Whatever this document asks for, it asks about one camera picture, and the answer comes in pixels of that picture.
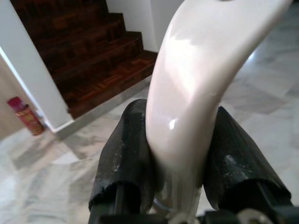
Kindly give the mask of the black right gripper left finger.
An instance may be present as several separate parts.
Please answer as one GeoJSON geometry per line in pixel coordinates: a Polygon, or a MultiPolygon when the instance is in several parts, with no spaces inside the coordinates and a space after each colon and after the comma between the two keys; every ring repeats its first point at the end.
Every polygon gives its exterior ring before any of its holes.
{"type": "Polygon", "coordinates": [[[131,102],[102,149],[89,200],[90,224],[162,224],[148,212],[160,187],[145,132],[145,99],[131,102]]]}

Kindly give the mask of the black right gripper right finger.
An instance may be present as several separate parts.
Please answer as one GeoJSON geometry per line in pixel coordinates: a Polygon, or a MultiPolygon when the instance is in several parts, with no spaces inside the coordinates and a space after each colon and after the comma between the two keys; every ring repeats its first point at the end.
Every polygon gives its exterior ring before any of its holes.
{"type": "Polygon", "coordinates": [[[276,224],[292,223],[291,193],[236,120],[219,107],[208,152],[204,190],[215,210],[254,209],[276,224]]]}

